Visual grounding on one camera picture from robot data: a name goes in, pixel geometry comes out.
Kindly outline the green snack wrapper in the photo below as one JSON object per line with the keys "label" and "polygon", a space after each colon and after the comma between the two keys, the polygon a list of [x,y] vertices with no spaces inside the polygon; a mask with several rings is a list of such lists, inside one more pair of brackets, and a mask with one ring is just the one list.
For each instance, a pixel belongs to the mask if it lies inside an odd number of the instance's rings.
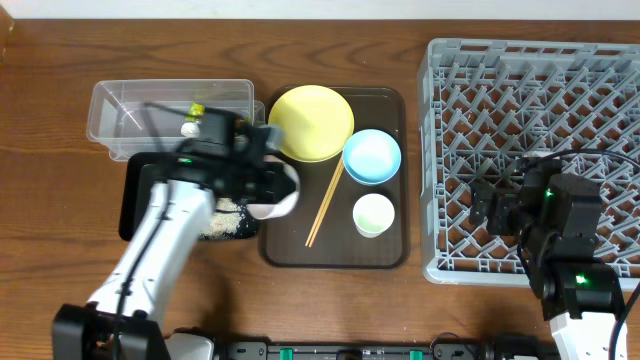
{"label": "green snack wrapper", "polygon": [[191,107],[187,113],[186,121],[187,122],[199,122],[200,119],[204,116],[205,107],[198,103],[192,103]]}

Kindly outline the rice pile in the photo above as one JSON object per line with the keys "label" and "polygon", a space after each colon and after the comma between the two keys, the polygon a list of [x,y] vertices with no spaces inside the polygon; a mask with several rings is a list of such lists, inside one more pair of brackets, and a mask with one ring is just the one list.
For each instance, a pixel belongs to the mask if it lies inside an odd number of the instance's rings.
{"label": "rice pile", "polygon": [[219,198],[201,236],[208,240],[240,239],[251,228],[246,208],[230,198]]}

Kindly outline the white bowl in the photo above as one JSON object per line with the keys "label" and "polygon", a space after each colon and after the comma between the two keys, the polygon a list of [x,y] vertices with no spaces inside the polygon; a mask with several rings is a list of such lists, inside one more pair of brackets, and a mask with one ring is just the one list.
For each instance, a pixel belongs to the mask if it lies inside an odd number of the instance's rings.
{"label": "white bowl", "polygon": [[249,204],[247,210],[249,214],[257,220],[286,216],[294,209],[300,195],[300,178],[297,171],[291,165],[278,159],[274,155],[266,155],[264,160],[267,164],[281,163],[288,179],[295,183],[295,189],[288,192],[286,197],[276,204]]}

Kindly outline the pale green cup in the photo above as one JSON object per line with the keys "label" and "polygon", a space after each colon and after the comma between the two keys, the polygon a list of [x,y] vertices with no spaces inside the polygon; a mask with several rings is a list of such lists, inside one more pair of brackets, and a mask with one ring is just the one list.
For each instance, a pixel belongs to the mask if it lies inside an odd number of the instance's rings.
{"label": "pale green cup", "polygon": [[391,227],[395,219],[395,208],[386,196],[370,193],[356,201],[352,217],[360,235],[375,238]]}

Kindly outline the light blue bowl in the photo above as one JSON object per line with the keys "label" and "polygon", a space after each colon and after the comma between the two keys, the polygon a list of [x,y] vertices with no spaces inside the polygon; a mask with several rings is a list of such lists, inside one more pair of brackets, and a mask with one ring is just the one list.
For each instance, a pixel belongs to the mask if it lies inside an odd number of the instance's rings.
{"label": "light blue bowl", "polygon": [[398,172],[402,154],[388,133],[365,129],[352,135],[342,151],[346,172],[357,183],[374,186],[387,182]]}

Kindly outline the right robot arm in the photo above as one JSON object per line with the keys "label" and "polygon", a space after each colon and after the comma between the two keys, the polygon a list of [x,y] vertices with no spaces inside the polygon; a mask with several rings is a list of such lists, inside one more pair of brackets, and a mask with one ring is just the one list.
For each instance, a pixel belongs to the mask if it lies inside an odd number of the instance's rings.
{"label": "right robot arm", "polygon": [[625,302],[615,270],[595,256],[600,187],[554,156],[522,158],[519,189],[474,183],[469,221],[511,236],[562,359],[625,359]]}

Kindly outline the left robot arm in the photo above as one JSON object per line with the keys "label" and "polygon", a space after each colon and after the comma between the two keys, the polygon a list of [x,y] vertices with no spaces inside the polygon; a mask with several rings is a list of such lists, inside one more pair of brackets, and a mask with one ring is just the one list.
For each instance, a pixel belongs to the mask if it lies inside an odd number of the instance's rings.
{"label": "left robot arm", "polygon": [[164,336],[161,322],[185,264],[220,198],[279,205],[299,181],[274,158],[282,141],[272,125],[206,108],[198,133],[172,150],[147,111],[141,114],[157,148],[160,174],[132,239],[105,282],[83,306],[64,304],[52,324],[56,359],[215,359],[206,335]]}

